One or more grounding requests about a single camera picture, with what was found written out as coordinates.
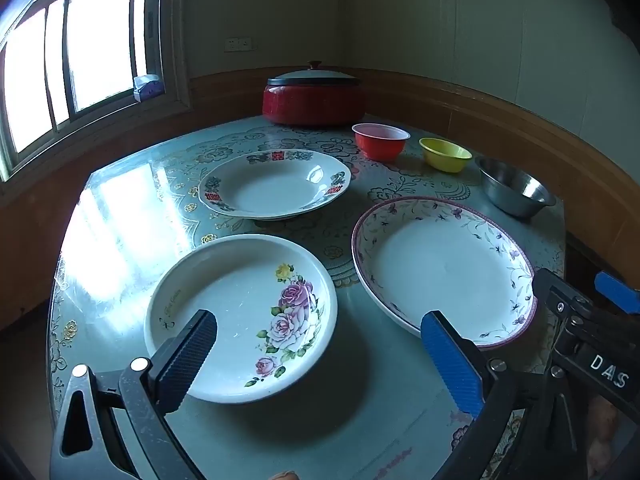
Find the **right hand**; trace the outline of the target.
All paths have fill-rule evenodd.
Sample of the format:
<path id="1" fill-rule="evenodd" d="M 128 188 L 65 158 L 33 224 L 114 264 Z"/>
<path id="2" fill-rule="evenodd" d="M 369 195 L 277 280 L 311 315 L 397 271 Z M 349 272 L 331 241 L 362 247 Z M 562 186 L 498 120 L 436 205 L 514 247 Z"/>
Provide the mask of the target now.
<path id="1" fill-rule="evenodd" d="M 612 463 L 612 440 L 620 424 L 620 412 L 603 396 L 589 401 L 587 429 L 587 478 L 602 474 Z"/>

